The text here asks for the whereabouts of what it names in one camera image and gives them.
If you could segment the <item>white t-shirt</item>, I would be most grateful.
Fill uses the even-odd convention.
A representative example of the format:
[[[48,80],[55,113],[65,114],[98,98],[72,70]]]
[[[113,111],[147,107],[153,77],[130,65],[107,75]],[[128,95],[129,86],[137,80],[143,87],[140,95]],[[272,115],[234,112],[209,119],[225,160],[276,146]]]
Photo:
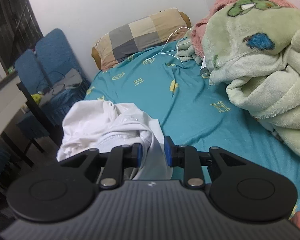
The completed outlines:
[[[102,100],[76,102],[62,122],[63,139],[57,152],[62,161],[90,148],[100,153],[121,145],[142,145],[142,159],[135,179],[171,179],[166,163],[164,135],[159,121],[133,103]]]

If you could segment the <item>teal patterned bed sheet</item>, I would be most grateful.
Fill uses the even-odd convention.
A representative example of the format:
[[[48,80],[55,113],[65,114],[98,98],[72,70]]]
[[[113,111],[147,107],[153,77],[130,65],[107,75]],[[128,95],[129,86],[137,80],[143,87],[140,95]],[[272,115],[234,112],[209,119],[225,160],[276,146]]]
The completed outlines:
[[[133,103],[176,144],[200,151],[219,146],[286,176],[297,188],[294,211],[300,211],[300,157],[234,106],[225,84],[210,85],[193,60],[173,57],[175,48],[175,42],[148,48],[98,72],[85,99]]]

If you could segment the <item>green pink plush blanket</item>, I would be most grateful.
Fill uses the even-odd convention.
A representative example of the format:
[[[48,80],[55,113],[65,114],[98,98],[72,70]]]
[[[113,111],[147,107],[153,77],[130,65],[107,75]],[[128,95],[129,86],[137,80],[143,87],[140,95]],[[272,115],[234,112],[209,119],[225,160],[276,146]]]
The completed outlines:
[[[286,0],[216,0],[177,44],[211,85],[300,157],[300,9]]]

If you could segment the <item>checkered beige grey pillow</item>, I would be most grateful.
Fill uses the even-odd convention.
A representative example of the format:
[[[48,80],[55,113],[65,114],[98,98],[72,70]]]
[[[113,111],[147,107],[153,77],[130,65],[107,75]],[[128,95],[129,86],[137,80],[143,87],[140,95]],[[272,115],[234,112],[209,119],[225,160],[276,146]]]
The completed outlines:
[[[166,9],[106,33],[93,46],[91,56],[99,70],[108,70],[137,52],[182,38],[189,28],[191,21],[185,13]]]

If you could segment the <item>blue covered chair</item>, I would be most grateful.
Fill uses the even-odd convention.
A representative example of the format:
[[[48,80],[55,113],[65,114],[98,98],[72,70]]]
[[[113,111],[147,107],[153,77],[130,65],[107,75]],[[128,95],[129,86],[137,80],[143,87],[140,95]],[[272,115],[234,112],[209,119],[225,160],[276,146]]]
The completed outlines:
[[[34,50],[26,50],[14,67],[31,95],[42,94],[39,107],[54,126],[62,124],[72,105],[83,100],[90,87],[90,82],[61,29],[48,33],[36,43]],[[53,85],[72,68],[81,75],[81,85],[52,95]]]

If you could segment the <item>dark wooden table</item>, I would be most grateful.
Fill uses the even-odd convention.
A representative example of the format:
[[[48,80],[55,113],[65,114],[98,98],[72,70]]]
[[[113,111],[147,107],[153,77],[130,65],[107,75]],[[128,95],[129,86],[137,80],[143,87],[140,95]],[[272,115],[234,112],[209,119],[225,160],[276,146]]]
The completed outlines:
[[[26,105],[29,108],[29,111],[32,113],[33,118],[36,120],[37,123],[39,123],[48,133],[49,138],[57,145],[60,146],[62,142],[63,137],[63,131],[61,126],[56,125],[54,126],[51,121],[47,118],[47,116],[44,114],[44,112],[40,109],[40,107],[35,103],[33,100],[31,94],[26,89],[25,85],[20,81],[17,84],[18,89],[23,93],[23,95],[26,98]],[[39,144],[33,139],[30,138],[29,143],[26,146],[26,149],[24,151],[21,151],[21,149],[12,141],[12,139],[5,133],[2,132],[0,135],[1,139],[7,144],[7,146],[12,150],[12,152],[21,159],[25,164],[27,164],[29,167],[34,166],[34,162],[26,156],[29,148],[31,145],[36,146],[36,148],[40,152],[44,152],[43,149],[39,146]]]

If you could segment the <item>grey cloth on chair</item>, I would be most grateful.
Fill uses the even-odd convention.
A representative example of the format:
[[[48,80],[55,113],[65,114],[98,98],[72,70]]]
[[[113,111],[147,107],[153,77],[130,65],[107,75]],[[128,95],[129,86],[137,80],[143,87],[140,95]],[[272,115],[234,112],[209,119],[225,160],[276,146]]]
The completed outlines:
[[[77,88],[81,83],[81,75],[76,69],[72,68],[60,81],[53,85],[52,95],[57,95],[63,90]]]

